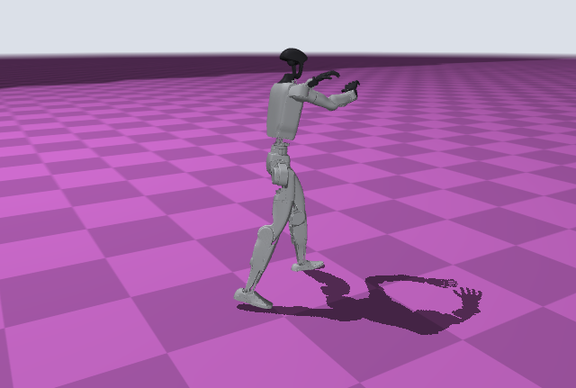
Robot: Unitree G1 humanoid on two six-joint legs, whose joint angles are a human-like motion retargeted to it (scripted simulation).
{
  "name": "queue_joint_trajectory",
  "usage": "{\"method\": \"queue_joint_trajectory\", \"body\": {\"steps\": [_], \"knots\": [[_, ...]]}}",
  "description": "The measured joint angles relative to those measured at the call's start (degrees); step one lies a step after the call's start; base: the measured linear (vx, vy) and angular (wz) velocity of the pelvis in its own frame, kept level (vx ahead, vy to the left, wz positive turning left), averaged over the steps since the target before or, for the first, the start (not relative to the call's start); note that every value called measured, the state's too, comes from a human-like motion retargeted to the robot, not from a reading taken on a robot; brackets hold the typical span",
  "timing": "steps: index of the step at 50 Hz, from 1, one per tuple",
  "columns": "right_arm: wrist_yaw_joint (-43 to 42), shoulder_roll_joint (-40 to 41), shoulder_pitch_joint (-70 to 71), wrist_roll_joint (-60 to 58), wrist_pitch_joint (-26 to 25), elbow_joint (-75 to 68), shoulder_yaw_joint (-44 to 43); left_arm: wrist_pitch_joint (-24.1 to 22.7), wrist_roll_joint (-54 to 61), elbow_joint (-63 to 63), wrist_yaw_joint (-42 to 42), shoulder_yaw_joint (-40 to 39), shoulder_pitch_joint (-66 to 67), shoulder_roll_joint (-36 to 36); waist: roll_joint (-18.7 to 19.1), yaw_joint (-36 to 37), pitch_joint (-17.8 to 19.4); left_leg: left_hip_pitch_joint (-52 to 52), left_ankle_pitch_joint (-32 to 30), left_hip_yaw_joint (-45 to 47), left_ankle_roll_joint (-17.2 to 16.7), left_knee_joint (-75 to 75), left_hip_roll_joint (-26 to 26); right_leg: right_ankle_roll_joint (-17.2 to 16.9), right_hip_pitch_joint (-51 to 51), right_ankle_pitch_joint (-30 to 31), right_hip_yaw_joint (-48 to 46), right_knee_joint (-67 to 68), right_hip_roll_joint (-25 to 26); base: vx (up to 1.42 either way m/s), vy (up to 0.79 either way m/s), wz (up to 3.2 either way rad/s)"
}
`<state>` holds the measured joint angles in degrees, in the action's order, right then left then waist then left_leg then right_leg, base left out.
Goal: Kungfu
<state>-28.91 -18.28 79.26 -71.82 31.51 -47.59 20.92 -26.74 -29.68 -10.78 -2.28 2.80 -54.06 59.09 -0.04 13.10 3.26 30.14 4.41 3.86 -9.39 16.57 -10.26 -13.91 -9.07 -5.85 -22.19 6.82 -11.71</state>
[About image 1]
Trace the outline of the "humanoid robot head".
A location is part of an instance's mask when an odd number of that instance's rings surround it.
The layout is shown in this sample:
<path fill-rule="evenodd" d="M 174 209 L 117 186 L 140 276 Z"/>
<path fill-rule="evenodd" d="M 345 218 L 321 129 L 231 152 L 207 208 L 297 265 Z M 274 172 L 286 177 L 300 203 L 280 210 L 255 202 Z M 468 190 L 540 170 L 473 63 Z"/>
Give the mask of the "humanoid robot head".
<path fill-rule="evenodd" d="M 288 65 L 292 66 L 292 74 L 284 74 L 282 80 L 277 84 L 291 83 L 295 78 L 299 79 L 302 75 L 303 63 L 308 59 L 308 57 L 300 50 L 289 48 L 281 53 L 280 59 L 287 61 Z M 299 65 L 299 72 L 297 74 L 296 65 Z"/>

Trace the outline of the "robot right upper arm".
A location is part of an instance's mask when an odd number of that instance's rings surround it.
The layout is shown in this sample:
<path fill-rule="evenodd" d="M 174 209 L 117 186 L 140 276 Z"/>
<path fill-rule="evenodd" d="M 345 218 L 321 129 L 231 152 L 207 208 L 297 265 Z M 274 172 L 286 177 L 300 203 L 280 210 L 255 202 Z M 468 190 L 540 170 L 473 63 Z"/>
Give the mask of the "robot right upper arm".
<path fill-rule="evenodd" d="M 339 107 L 339 104 L 334 104 L 324 94 L 311 89 L 305 84 L 298 84 L 291 86 L 289 90 L 289 97 L 297 102 L 308 102 L 326 108 L 329 111 L 334 111 Z"/>

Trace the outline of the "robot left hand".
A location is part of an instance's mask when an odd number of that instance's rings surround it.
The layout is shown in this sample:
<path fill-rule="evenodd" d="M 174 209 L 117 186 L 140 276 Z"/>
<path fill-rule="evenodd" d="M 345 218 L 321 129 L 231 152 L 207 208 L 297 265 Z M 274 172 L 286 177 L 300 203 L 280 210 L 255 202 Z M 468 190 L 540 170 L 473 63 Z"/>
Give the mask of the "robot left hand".
<path fill-rule="evenodd" d="M 312 80 L 308 83 L 308 86 L 310 88 L 317 86 L 319 84 L 319 81 L 323 80 L 323 79 L 332 79 L 332 77 L 330 76 L 337 76 L 340 77 L 339 73 L 334 71 L 334 70 L 330 70 L 327 73 L 322 73 L 316 77 L 312 77 Z"/>

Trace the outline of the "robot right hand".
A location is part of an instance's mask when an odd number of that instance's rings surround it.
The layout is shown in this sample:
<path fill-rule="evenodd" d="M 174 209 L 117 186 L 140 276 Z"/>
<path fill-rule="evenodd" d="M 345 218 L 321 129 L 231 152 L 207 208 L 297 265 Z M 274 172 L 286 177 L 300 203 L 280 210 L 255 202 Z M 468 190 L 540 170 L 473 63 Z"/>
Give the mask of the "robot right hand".
<path fill-rule="evenodd" d="M 348 83 L 348 85 L 345 85 L 345 89 L 342 89 L 341 92 L 344 93 L 344 92 L 348 92 L 348 91 L 351 91 L 351 90 L 355 90 L 355 95 L 356 95 L 356 97 L 357 97 L 357 91 L 356 91 L 357 84 L 360 85 L 360 83 L 358 82 L 358 80 L 356 80 L 355 82 L 352 81 L 352 84 L 351 84 L 351 83 Z"/>

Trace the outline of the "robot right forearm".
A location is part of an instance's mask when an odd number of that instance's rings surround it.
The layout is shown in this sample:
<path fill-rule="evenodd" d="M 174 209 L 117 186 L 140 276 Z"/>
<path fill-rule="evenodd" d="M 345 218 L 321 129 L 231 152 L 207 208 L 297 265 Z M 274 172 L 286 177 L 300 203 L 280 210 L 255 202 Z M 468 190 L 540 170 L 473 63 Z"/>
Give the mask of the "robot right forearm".
<path fill-rule="evenodd" d="M 347 104 L 354 102 L 354 100 L 356 100 L 356 99 L 357 99 L 357 97 L 356 97 L 355 90 L 351 90 L 351 91 L 345 92 L 345 93 L 340 94 L 340 95 L 332 95 L 330 97 L 330 100 L 332 101 L 332 103 L 339 104 L 339 107 L 344 107 Z"/>

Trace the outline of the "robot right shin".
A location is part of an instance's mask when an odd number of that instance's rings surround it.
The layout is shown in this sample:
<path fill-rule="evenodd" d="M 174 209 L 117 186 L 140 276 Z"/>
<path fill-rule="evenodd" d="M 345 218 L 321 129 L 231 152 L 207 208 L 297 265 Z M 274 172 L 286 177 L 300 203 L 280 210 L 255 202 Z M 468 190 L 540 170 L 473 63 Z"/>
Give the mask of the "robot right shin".
<path fill-rule="evenodd" d="M 254 293 L 254 290 L 262 274 L 265 272 L 268 263 L 275 251 L 275 247 L 277 241 L 279 240 L 279 237 L 280 236 L 278 236 L 275 244 L 272 245 L 274 239 L 274 232 L 271 228 L 264 227 L 258 232 L 258 237 L 256 240 L 256 244 L 254 246 L 252 258 L 250 259 L 249 262 L 249 264 L 251 265 L 251 269 L 247 280 L 245 293 L 249 294 Z M 251 290 L 252 286 L 253 288 Z M 249 291 L 249 289 L 251 292 Z M 246 292 L 246 290 L 248 290 L 248 292 Z"/>

